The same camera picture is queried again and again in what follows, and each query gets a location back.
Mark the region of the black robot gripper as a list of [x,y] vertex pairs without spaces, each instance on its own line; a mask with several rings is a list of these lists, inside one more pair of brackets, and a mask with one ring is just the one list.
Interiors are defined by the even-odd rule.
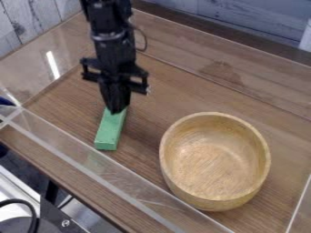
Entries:
[[135,65],[134,36],[130,30],[114,34],[90,33],[95,56],[82,57],[82,78],[95,82],[106,108],[119,113],[129,105],[130,91],[147,93],[147,72]]

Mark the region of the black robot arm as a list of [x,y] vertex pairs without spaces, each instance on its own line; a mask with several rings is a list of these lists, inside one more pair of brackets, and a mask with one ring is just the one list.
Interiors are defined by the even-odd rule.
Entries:
[[89,24],[94,57],[82,57],[82,78],[99,86],[111,114],[129,105],[130,93],[145,95],[147,72],[135,64],[130,0],[78,0]]

